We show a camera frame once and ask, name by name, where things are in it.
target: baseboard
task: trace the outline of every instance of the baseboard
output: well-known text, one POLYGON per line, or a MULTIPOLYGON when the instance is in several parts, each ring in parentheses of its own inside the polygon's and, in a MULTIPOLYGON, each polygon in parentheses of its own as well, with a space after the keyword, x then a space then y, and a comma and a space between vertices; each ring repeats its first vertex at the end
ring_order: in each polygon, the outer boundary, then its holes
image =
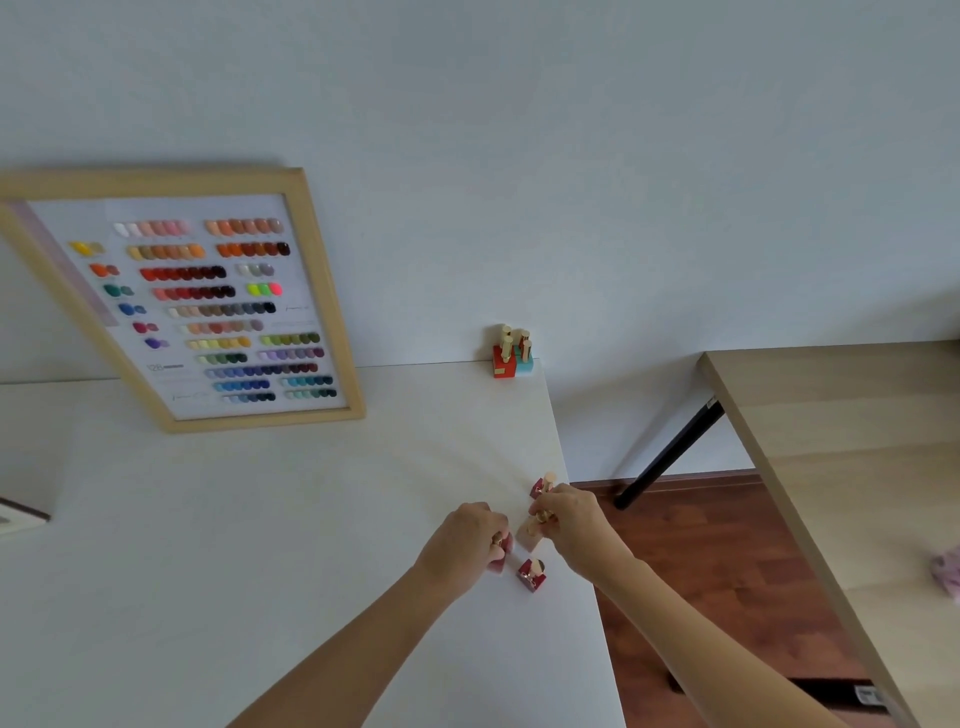
MULTIPOLYGON (((570 485, 585 491, 592 491, 597 496, 615 496, 628 485, 634 482, 633 478, 616 480, 584 480, 570 485)), ((691 488, 723 488, 731 485, 762 484, 760 473, 750 468, 743 471, 712 471, 710 473, 683 473, 680 475, 661 475, 645 493, 662 493, 664 491, 685 491, 691 488)))

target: framed display board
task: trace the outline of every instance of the framed display board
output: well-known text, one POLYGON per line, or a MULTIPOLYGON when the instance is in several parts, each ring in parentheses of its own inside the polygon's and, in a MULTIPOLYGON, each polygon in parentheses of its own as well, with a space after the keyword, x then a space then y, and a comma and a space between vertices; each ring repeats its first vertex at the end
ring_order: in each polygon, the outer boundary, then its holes
POLYGON ((0 174, 0 232, 165 430, 364 416, 302 170, 0 174))

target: human hand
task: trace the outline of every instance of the human hand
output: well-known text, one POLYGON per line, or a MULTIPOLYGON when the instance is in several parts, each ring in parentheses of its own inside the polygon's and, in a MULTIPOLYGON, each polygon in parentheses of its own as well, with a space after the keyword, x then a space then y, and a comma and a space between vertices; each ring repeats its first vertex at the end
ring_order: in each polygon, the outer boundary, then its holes
POLYGON ((553 518, 540 530, 553 542, 571 569, 596 584, 634 561, 634 554, 607 521, 593 493, 561 483, 530 506, 530 514, 550 511, 553 518))
POLYGON ((414 570, 453 601, 468 592, 485 569, 503 571, 513 540, 506 516, 491 511, 487 503, 464 503, 426 542, 414 570))

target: black table leg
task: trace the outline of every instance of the black table leg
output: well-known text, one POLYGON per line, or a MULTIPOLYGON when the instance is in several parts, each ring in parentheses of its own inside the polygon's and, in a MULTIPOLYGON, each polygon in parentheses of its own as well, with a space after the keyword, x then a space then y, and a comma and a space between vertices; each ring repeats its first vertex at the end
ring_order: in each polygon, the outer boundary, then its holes
MULTIPOLYGON (((890 715, 870 680, 843 677, 788 677, 787 680, 833 711, 890 715)), ((666 681, 671 691, 683 694, 684 689, 672 674, 667 675, 666 681)))
POLYGON ((701 436, 713 427, 713 424, 723 417, 723 405, 712 398, 700 411, 693 416, 693 419, 686 424, 686 427, 670 441, 670 444, 656 457, 656 459, 647 466, 647 469, 640 474, 634 482, 613 500, 613 506, 617 510, 625 510, 631 503, 643 494, 647 488, 653 485, 654 481, 666 472, 666 469, 673 465, 683 455, 691 445, 693 445, 701 436))

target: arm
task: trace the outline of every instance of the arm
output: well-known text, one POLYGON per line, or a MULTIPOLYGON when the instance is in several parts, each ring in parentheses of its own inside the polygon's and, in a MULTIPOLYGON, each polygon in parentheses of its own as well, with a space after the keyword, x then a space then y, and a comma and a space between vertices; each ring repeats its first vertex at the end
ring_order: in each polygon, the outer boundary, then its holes
MULTIPOLYGON (((229 728, 355 728, 363 724, 427 630, 484 569, 503 569, 496 534, 507 517, 465 503, 446 517, 416 564, 363 614, 294 667, 229 728)), ((504 547, 510 548, 509 538, 504 547)))
POLYGON ((554 514, 543 535, 657 650, 711 728, 846 727, 637 560, 592 493, 563 484, 530 507, 539 510, 554 514))

